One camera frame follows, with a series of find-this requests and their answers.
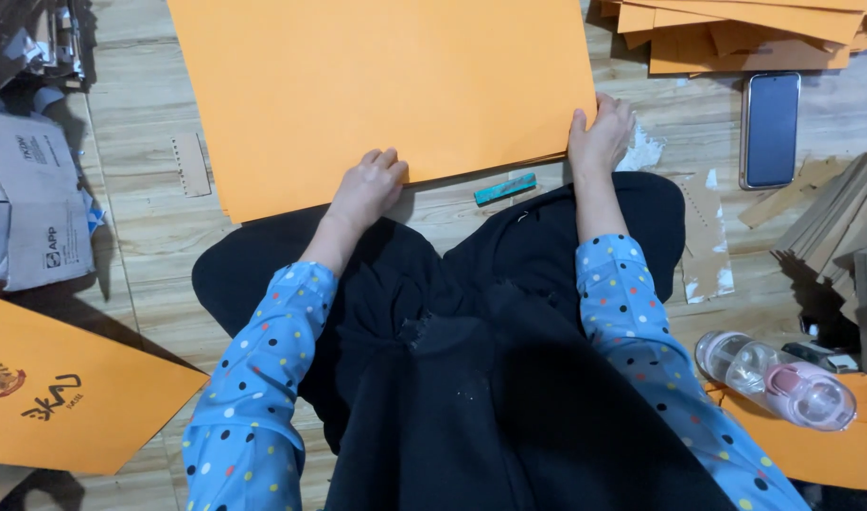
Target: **phone screen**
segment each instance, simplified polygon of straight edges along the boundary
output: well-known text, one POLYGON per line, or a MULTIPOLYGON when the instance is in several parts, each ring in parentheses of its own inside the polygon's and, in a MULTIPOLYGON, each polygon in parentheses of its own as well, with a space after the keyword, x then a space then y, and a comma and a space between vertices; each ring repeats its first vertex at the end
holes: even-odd
POLYGON ((755 76, 749 87, 745 183, 785 185, 796 166, 799 76, 755 76))

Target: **blue polka dot sleeve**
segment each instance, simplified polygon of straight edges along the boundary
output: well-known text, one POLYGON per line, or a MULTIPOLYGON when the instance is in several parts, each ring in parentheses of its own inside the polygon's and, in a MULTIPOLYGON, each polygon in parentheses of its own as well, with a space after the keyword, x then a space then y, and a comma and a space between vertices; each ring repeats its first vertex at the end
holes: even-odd
POLYGON ((594 238, 576 250, 581 322, 598 353, 629 379, 745 510, 807 510, 808 505, 742 427, 710 402, 689 353, 669 334, 638 242, 594 238))
POLYGON ((321 264, 276 272, 184 431, 187 511, 301 509, 304 444, 291 425, 338 282, 321 264))

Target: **stack of orange paper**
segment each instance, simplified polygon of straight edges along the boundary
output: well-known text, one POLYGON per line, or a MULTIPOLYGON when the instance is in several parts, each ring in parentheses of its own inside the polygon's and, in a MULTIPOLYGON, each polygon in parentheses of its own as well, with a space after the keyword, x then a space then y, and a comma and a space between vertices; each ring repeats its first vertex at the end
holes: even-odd
POLYGON ((169 6, 235 222, 329 202, 375 147, 422 181, 561 157, 596 115, 578 0, 169 6))
POLYGON ((839 69, 867 50, 867 0, 604 0, 651 73, 839 69))

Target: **teal chalk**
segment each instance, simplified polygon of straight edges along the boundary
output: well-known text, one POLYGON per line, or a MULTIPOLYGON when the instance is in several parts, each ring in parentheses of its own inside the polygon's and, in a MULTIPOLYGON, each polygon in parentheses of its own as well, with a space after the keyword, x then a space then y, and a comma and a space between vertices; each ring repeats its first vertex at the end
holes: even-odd
POLYGON ((474 201, 477 202, 478 205, 489 203, 500 197, 520 192, 521 190, 536 186, 537 184, 538 179, 532 172, 525 176, 511 179, 502 185, 491 186, 490 188, 474 192, 474 201))

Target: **water bottle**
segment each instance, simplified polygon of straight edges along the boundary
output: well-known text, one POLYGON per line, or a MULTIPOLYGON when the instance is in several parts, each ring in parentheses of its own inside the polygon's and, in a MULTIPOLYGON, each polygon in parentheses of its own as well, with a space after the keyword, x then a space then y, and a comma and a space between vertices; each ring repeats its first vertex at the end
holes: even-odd
POLYGON ((842 431, 856 418, 856 397, 821 367, 739 332, 708 332, 695 359, 712 378, 784 420, 842 431))

